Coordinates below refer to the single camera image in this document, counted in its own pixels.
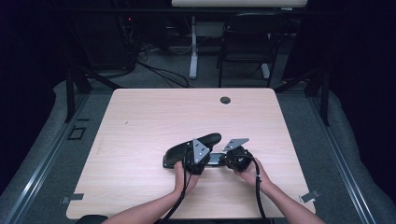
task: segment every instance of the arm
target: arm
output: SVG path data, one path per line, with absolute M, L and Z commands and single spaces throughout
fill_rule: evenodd
M 267 173 L 265 173 L 262 163 L 258 159 L 254 160 L 259 164 L 260 167 L 260 176 L 262 178 L 262 182 L 260 183 L 260 191 L 274 202 L 276 207 L 279 208 L 280 212 L 282 212 L 283 216 L 285 216 L 285 219 L 288 221 L 288 223 L 324 223 L 323 220 L 317 217 L 314 213 L 294 201 L 277 185 L 272 183 Z M 249 165 L 246 171 L 241 173 L 235 172 L 235 174 L 242 177 L 250 186 L 256 186 L 256 169 L 253 162 Z
M 106 220 L 103 224 L 121 224 L 121 223 L 154 223 L 160 219 L 168 210 L 170 210 L 177 199 L 180 197 L 184 185 L 184 170 L 181 161 L 175 164 L 176 183 L 175 189 L 169 194 L 156 199 L 154 201 L 139 204 L 138 206 L 122 211 L 115 216 Z M 186 190 L 186 196 L 195 188 L 198 183 L 199 176 L 191 177 L 189 186 Z

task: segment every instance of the hand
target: hand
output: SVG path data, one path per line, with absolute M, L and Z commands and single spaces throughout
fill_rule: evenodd
M 268 174 L 265 173 L 264 168 L 262 167 L 262 163 L 257 158 L 254 158 L 253 160 L 256 161 L 257 164 L 259 165 L 260 177 L 262 180 L 261 189 L 266 189 L 267 186 L 272 185 L 272 182 L 268 177 Z M 256 186 L 256 176 L 257 176 L 256 165 L 254 164 L 254 161 L 250 163 L 250 165 L 244 172 L 233 171 L 236 175 L 240 176 L 252 187 Z
M 175 176 L 176 176 L 174 192 L 180 194 L 181 191 L 183 191 L 183 187 L 184 187 L 184 168 L 181 161 L 178 161 L 174 167 L 175 167 Z M 186 189 L 186 196 L 195 188 L 195 186 L 198 183 L 198 179 L 200 177 L 199 175 L 191 175 L 189 172 L 186 172 L 186 181 L 189 181 L 190 176 L 191 179 Z

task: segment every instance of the person's right hand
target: person's right hand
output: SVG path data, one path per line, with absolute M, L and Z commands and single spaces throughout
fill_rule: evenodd
M 270 178 L 268 177 L 268 174 L 265 173 L 264 168 L 262 167 L 262 163 L 257 159 L 254 158 L 253 160 L 255 160 L 257 162 L 257 164 L 259 165 L 259 169 L 260 169 L 260 177 L 261 177 L 261 189 L 265 189 L 267 186 L 271 185 L 272 182 L 270 180 Z M 256 186 L 256 165 L 254 164 L 254 162 L 252 161 L 250 163 L 250 165 L 248 166 L 248 168 L 246 169 L 246 171 L 244 172 L 237 172 L 237 171 L 233 171 L 236 175 L 240 176 L 242 179 L 244 179 L 250 186 L 255 187 Z

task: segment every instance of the metal rail on floor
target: metal rail on floor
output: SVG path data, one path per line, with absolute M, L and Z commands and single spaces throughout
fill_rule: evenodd
M 76 102 L 76 113 L 68 123 L 65 123 L 60 132 L 58 133 L 49 153 L 42 162 L 37 166 L 35 172 L 30 178 L 28 184 L 23 190 L 20 198 L 15 203 L 11 212 L 8 214 L 5 224 L 17 224 L 23 221 L 24 215 L 27 213 L 30 205 L 32 204 L 35 196 L 43 185 L 47 175 L 50 172 L 50 168 L 55 163 L 58 155 L 60 154 L 60 146 L 62 141 L 67 138 L 68 133 L 73 129 L 74 123 L 77 117 L 87 103 L 89 95 L 82 94 Z
M 361 189 L 355 178 L 353 177 L 352 173 L 350 172 L 344 154 L 341 151 L 341 148 L 339 147 L 337 141 L 335 140 L 334 135 L 332 134 L 331 126 L 326 126 L 321 119 L 318 100 L 309 97 L 308 102 L 314 110 L 314 114 L 316 119 L 318 120 L 318 123 L 320 124 L 323 132 L 326 134 L 326 137 L 329 140 L 334 162 L 338 168 L 338 171 L 340 172 L 341 177 L 343 178 L 346 190 L 348 191 L 349 196 L 353 204 L 355 205 L 356 211 L 361 218 L 361 223 L 375 224 L 375 219 L 364 199 L 364 196 L 361 193 Z

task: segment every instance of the black chair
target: black chair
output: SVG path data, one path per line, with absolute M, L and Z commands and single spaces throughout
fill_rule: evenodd
M 231 16 L 222 33 L 219 53 L 219 87 L 223 79 L 223 63 L 263 63 L 271 64 L 266 87 L 270 87 L 276 63 L 276 55 L 289 21 L 277 14 L 239 13 Z
M 106 219 L 107 217 L 101 215 L 87 215 L 80 218 L 76 224 L 101 224 Z

